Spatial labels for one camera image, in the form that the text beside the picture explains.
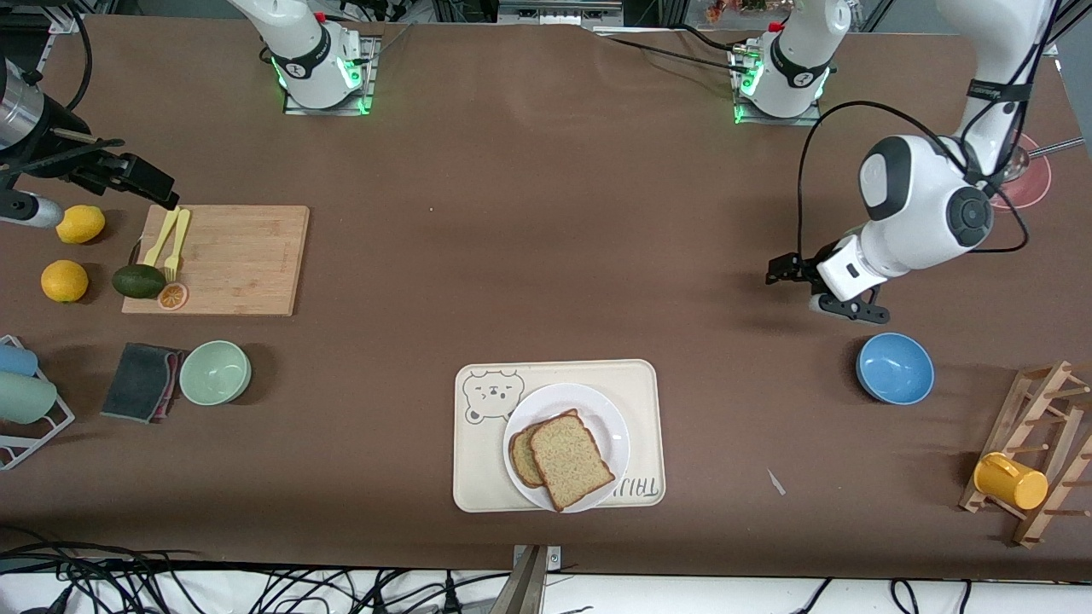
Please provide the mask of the wooden cutting board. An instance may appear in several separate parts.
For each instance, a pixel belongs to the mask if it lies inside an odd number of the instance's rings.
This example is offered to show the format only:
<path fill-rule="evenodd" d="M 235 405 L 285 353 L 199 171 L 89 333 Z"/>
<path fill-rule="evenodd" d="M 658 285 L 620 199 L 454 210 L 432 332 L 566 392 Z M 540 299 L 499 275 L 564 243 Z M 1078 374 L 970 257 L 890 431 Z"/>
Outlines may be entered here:
<path fill-rule="evenodd" d="M 295 311 L 311 210 L 290 205 L 190 205 L 178 280 L 188 300 L 174 315 L 289 317 Z"/>

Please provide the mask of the grey metal box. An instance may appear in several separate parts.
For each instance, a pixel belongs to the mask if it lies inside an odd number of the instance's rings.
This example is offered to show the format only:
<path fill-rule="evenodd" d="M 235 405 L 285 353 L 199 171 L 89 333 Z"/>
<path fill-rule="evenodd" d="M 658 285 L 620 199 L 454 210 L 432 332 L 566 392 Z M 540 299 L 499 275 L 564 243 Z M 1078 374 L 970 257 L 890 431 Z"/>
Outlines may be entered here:
<path fill-rule="evenodd" d="M 624 27 L 624 0 L 497 0 L 496 23 Z"/>

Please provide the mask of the metal ladle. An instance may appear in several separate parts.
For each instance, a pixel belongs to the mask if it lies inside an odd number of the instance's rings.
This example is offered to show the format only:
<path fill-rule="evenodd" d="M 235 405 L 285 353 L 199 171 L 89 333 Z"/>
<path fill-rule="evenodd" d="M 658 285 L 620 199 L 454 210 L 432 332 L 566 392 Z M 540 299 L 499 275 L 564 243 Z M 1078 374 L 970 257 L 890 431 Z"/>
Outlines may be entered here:
<path fill-rule="evenodd" d="M 1013 156 L 1011 156 L 1011 160 L 1009 160 L 1009 163 L 1005 167 L 1005 172 L 1002 172 L 1002 182 L 1014 182 L 1014 180 L 1021 178 L 1029 170 L 1033 160 L 1044 160 L 1044 157 L 1052 154 L 1072 150 L 1072 147 L 1080 147 L 1080 145 L 1084 145 L 1084 141 L 1083 135 L 1077 135 L 1061 142 L 1044 145 L 1044 147 L 1030 147 L 1030 150 L 1029 147 L 1023 147 L 1018 142 L 1014 145 Z"/>

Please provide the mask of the yellow plastic knife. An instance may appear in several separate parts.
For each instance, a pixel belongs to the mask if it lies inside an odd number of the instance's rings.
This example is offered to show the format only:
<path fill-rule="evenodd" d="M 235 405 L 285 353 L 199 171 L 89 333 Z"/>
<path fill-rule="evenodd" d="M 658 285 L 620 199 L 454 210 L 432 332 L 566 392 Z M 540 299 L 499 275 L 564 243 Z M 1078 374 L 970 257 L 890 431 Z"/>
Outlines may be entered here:
<path fill-rule="evenodd" d="M 161 232 L 156 237 L 156 241 L 149 248 L 149 252 L 145 253 L 142 264 L 155 268 L 161 259 L 161 252 L 166 245 L 167 238 L 171 236 L 173 229 L 175 229 L 176 222 L 178 222 L 179 215 L 183 213 L 182 206 L 176 206 L 175 210 L 168 211 L 161 222 Z"/>

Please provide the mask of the pink bowl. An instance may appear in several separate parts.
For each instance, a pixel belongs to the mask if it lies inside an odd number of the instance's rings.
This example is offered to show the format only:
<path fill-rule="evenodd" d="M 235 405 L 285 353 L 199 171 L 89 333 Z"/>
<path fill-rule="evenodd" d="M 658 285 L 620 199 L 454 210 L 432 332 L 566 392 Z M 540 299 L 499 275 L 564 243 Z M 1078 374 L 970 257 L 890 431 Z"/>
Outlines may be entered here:
<path fill-rule="evenodd" d="M 1026 150 L 1030 155 L 1032 150 L 1038 147 L 1037 143 L 1028 135 L 1022 135 L 1019 141 L 1020 147 Z M 1036 205 L 1045 194 L 1048 194 L 1052 186 L 1053 172 L 1049 160 L 1037 157 L 1026 162 L 1025 172 L 1013 180 L 1002 184 L 1002 192 L 1013 202 L 1014 209 L 1022 210 L 1026 206 Z M 994 210 L 1006 211 L 1008 206 L 1002 201 L 1001 194 L 995 194 L 990 200 Z"/>

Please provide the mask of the blue bowl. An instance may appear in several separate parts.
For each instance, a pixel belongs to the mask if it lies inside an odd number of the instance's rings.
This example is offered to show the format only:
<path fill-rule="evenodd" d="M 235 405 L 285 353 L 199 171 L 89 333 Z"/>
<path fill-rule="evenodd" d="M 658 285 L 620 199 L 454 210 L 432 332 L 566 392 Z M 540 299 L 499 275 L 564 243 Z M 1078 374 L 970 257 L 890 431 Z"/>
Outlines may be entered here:
<path fill-rule="evenodd" d="M 931 355 L 916 339 L 897 332 L 867 339 L 855 369 L 859 385 L 874 399 L 901 408 L 924 400 L 935 382 Z"/>

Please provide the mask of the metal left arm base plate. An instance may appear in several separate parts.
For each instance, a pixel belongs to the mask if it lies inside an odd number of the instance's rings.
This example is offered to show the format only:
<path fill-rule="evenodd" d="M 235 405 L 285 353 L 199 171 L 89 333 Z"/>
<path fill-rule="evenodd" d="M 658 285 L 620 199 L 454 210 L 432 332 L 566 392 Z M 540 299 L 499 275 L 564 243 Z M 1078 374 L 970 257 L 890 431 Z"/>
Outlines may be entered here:
<path fill-rule="evenodd" d="M 764 50 L 753 45 L 734 45 L 727 52 L 732 76 L 735 121 L 811 127 L 820 117 L 818 101 L 829 69 L 785 76 L 765 62 Z"/>

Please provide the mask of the white round plate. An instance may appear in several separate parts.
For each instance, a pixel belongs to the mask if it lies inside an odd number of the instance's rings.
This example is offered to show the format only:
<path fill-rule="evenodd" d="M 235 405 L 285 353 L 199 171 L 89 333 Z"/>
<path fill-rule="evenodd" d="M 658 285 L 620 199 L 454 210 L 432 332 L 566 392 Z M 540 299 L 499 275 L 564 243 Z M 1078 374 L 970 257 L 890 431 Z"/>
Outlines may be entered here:
<path fill-rule="evenodd" d="M 605 462 L 612 467 L 616 479 L 612 484 L 590 494 L 583 501 L 568 508 L 563 513 L 586 512 L 586 510 L 603 504 L 612 495 L 613 489 L 620 485 L 624 472 L 630 462 L 629 429 L 625 424 L 620 409 L 616 408 L 608 397 L 587 385 L 572 382 L 551 383 L 534 390 L 526 399 L 520 401 L 508 420 L 502 439 L 502 459 L 508 479 L 517 491 L 529 501 L 547 510 L 547 512 L 555 512 L 555 510 L 551 508 L 546 487 L 530 489 L 520 483 L 514 468 L 508 459 L 508 442 L 518 432 L 527 428 L 531 424 L 542 424 L 546 420 L 553 420 L 553 417 L 573 408 L 594 435 L 601 454 L 603 454 Z"/>

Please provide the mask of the wooden peg drying rack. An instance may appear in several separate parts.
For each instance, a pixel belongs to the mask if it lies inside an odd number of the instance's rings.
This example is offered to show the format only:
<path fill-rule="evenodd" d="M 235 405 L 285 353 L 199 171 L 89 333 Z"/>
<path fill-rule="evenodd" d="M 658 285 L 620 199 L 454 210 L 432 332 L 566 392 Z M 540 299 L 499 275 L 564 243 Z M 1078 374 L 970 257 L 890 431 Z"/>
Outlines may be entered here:
<path fill-rule="evenodd" d="M 982 454 L 1002 452 L 1049 480 L 1048 497 L 1020 510 L 980 493 L 968 479 L 959 501 L 969 513 L 995 509 L 1017 520 L 1011 542 L 1033 548 L 1056 519 L 1092 519 L 1092 382 L 1060 361 L 1014 375 Z"/>

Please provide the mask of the pale green bowl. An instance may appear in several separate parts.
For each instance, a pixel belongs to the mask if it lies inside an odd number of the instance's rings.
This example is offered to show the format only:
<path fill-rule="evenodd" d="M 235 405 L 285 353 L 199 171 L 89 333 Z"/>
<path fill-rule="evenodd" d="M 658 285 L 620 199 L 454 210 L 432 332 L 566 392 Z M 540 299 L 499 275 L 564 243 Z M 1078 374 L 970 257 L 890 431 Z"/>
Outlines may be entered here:
<path fill-rule="evenodd" d="M 244 349 L 214 339 L 192 350 L 179 373 L 181 392 L 199 408 L 215 408 L 238 399 L 253 376 Z"/>

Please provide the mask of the pale green cup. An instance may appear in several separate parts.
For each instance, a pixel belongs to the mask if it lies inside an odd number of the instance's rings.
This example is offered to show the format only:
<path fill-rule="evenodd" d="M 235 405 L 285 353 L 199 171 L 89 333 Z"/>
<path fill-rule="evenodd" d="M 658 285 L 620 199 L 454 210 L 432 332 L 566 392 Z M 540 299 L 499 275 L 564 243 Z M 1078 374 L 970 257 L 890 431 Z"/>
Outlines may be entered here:
<path fill-rule="evenodd" d="M 57 387 L 38 377 L 0 371 L 0 420 L 28 425 L 54 408 Z"/>

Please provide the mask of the pink cloth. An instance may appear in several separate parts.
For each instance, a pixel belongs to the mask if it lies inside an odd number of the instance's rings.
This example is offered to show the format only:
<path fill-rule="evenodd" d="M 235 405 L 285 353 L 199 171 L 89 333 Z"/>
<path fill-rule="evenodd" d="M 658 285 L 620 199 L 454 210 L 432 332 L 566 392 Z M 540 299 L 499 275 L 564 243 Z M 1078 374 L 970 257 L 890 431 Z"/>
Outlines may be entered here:
<path fill-rule="evenodd" d="M 157 404 L 153 420 L 155 422 L 161 422 L 166 420 L 171 411 L 173 403 L 178 397 L 179 392 L 179 374 L 181 366 L 183 365 L 183 359 L 186 359 L 186 352 L 183 350 L 175 350 L 166 358 L 166 366 L 168 367 L 168 380 L 165 385 L 163 393 L 161 393 L 161 401 Z"/>

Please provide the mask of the aluminium corner frame post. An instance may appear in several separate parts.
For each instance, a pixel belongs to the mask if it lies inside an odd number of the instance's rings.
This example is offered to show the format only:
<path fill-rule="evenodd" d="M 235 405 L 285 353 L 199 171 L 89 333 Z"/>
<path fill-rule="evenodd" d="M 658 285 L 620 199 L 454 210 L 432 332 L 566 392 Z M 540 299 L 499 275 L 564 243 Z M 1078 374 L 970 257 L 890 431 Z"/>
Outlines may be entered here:
<path fill-rule="evenodd" d="M 1048 38 L 1048 50 L 1045 55 L 1056 57 L 1058 55 L 1058 43 L 1069 34 L 1075 32 L 1085 17 L 1092 16 L 1092 0 L 1060 0 L 1060 7 L 1054 16 L 1053 27 Z"/>

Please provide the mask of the yellow lemon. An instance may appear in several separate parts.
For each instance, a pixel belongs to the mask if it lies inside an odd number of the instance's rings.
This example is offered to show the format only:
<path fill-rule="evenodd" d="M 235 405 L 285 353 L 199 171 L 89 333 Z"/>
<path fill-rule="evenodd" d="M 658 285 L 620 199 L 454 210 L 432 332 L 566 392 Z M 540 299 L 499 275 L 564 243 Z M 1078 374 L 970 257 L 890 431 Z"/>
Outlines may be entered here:
<path fill-rule="evenodd" d="M 107 221 L 99 206 L 68 206 L 61 221 L 55 226 L 59 240 L 82 245 L 93 241 L 105 229 Z"/>

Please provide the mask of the large brown toast slice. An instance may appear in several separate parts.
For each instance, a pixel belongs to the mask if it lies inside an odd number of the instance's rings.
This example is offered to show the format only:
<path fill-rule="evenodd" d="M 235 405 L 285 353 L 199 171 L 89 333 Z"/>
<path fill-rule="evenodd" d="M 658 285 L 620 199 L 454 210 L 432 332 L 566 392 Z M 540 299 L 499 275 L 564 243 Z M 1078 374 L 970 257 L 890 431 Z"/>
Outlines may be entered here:
<path fill-rule="evenodd" d="M 563 513 L 615 482 L 612 467 L 574 408 L 539 424 L 529 447 L 555 512 Z"/>

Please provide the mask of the dark green avocado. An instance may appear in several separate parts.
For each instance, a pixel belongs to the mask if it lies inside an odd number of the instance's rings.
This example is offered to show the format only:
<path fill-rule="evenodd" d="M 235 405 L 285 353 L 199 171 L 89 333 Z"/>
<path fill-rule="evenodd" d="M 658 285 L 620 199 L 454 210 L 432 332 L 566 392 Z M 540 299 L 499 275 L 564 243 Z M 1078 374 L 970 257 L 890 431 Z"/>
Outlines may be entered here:
<path fill-rule="evenodd" d="M 112 290 L 133 299 L 156 298 L 166 285 L 164 273 L 152 265 L 128 264 L 112 273 Z"/>

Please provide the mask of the round orange-yellow citrus fruit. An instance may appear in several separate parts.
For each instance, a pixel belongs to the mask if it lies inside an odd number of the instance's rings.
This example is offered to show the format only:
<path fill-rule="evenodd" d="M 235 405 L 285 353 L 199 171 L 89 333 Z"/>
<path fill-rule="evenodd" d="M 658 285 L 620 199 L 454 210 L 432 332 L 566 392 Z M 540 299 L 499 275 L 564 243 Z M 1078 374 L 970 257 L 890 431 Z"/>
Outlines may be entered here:
<path fill-rule="evenodd" d="M 90 276 L 78 262 L 57 260 L 43 269 L 40 288 L 44 296 L 56 303 L 78 303 L 90 288 Z"/>

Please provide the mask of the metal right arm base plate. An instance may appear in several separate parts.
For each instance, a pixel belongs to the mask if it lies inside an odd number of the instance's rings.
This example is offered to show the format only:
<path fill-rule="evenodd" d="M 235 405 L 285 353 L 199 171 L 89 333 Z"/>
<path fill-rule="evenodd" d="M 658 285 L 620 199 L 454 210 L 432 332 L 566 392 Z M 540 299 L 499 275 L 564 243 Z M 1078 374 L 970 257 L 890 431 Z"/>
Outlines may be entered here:
<path fill-rule="evenodd" d="M 366 116 L 371 113 L 381 38 L 343 32 L 308 72 L 298 62 L 276 60 L 286 115 Z"/>

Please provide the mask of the yellow mug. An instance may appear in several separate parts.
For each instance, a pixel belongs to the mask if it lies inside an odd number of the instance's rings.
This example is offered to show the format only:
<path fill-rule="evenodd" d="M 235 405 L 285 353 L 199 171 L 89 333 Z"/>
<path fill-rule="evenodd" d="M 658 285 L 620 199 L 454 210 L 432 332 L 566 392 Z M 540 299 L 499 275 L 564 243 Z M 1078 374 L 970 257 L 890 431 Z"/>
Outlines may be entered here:
<path fill-rule="evenodd" d="M 972 482 L 980 493 L 1020 510 L 1037 508 L 1048 497 L 1049 480 L 1041 471 L 1002 452 L 984 454 L 973 471 Z"/>

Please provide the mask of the yellow plastic fork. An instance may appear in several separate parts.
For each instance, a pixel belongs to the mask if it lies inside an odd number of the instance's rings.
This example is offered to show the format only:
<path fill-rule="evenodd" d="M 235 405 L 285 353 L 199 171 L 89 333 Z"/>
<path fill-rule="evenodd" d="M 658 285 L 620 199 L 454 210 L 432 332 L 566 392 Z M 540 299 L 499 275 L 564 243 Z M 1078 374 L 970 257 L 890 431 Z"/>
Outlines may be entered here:
<path fill-rule="evenodd" d="M 181 264 L 181 252 L 183 252 L 183 243 L 186 243 L 186 234 L 189 229 L 191 215 L 191 210 L 183 209 L 183 206 L 178 210 L 174 227 L 171 255 L 169 255 L 164 262 L 164 276 L 168 284 L 175 283 L 176 280 L 178 280 L 178 270 Z"/>

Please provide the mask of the aluminium frame profile with bracket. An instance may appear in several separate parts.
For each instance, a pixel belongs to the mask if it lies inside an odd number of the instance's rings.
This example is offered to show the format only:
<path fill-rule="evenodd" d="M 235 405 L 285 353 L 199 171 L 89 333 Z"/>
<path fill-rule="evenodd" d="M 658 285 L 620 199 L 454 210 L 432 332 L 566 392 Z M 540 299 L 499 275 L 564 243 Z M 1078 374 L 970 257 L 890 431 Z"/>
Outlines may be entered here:
<path fill-rule="evenodd" d="M 546 580 L 549 572 L 560 567 L 561 550 L 558 547 L 520 548 L 514 570 L 508 575 L 488 614 L 542 614 Z"/>

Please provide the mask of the cream tray with bear print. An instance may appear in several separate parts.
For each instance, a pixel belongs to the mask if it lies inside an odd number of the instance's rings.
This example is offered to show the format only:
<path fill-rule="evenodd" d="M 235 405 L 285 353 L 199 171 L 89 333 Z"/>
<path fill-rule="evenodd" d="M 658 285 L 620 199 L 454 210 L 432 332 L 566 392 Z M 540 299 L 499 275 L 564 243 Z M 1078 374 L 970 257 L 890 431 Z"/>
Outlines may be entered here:
<path fill-rule="evenodd" d="M 651 507 L 666 492 L 660 435 L 658 374 L 644 359 L 471 364 L 454 378 L 452 495 L 467 513 L 543 510 L 517 491 L 502 459 L 502 439 L 517 405 L 551 383 L 587 385 L 620 409 L 630 434 L 630 462 L 620 485 L 594 508 Z"/>

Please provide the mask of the dark grey cloth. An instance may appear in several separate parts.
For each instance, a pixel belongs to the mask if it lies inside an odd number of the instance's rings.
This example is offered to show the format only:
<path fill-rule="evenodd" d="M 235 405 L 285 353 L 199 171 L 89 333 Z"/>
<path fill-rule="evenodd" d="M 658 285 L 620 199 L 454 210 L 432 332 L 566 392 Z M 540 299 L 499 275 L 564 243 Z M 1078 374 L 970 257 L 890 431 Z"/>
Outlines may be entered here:
<path fill-rule="evenodd" d="M 157 423 L 153 416 L 169 377 L 166 358 L 175 350 L 142 343 L 124 345 L 100 415 L 142 424 Z"/>

